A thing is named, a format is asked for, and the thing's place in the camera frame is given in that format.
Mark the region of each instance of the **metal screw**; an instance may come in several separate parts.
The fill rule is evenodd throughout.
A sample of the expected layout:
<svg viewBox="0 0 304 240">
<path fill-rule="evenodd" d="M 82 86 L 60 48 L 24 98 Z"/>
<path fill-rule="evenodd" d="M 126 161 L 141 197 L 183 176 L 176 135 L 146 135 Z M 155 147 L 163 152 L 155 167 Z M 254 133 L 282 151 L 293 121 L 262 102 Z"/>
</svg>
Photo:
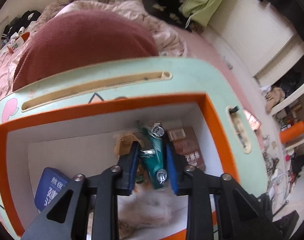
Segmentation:
<svg viewBox="0 0 304 240">
<path fill-rule="evenodd" d="M 229 180 L 232 179 L 232 176 L 231 176 L 230 174 L 228 174 L 228 173 L 224 173 L 224 174 L 222 175 L 222 179 L 223 179 L 223 180 L 226 180 L 226 181 L 229 181 Z"/>
<path fill-rule="evenodd" d="M 111 171 L 113 172 L 119 172 L 121 170 L 121 167 L 118 165 L 114 165 L 111 167 Z"/>
<path fill-rule="evenodd" d="M 187 165 L 187 166 L 185 166 L 185 170 L 186 171 L 195 171 L 195 167 L 192 165 Z"/>
<path fill-rule="evenodd" d="M 73 179 L 75 181 L 81 181 L 81 180 L 84 180 L 85 176 L 83 174 L 76 174 Z"/>
</svg>

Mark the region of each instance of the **blue box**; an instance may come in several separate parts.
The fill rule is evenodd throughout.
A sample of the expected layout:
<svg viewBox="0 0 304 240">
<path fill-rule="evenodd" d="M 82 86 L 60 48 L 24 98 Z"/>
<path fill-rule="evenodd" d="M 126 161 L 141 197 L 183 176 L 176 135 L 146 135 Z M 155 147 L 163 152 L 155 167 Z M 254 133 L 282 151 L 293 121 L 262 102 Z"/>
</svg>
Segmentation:
<svg viewBox="0 0 304 240">
<path fill-rule="evenodd" d="M 45 168 L 34 198 L 36 208 L 42 211 L 69 181 L 61 171 Z"/>
</svg>

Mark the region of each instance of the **orange plastic object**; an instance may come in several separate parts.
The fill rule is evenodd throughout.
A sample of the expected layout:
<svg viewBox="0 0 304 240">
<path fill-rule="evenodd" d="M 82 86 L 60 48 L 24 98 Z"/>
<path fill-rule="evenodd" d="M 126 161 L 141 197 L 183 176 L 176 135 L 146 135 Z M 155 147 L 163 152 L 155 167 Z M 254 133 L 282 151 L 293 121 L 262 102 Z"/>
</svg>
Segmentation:
<svg viewBox="0 0 304 240">
<path fill-rule="evenodd" d="M 304 121 L 300 121 L 285 131 L 280 132 L 280 140 L 282 143 L 286 143 L 302 133 L 304 133 Z"/>
</svg>

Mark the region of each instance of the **barcode label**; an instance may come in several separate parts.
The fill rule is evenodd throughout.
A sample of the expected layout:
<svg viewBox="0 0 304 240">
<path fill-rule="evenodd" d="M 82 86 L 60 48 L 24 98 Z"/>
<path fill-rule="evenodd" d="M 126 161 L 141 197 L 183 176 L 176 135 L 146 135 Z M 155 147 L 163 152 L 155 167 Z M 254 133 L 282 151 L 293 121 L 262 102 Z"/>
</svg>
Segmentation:
<svg viewBox="0 0 304 240">
<path fill-rule="evenodd" d="M 183 139 L 186 137 L 183 128 L 170 130 L 170 131 L 168 131 L 168 135 L 169 135 L 170 141 L 175 141 L 175 140 Z"/>
</svg>

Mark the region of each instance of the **brown box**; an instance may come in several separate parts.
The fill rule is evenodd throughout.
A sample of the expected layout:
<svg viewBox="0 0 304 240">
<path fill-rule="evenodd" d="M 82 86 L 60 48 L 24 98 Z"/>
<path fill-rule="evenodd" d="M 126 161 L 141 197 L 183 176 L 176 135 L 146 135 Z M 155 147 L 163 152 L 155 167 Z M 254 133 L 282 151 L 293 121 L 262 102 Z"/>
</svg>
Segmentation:
<svg viewBox="0 0 304 240">
<path fill-rule="evenodd" d="M 186 137 L 183 139 L 174 140 L 173 144 L 175 151 L 178 154 L 184 155 L 187 162 L 205 171 L 205 164 L 201 154 L 199 143 L 197 142 L 192 127 L 184 127 Z"/>
</svg>

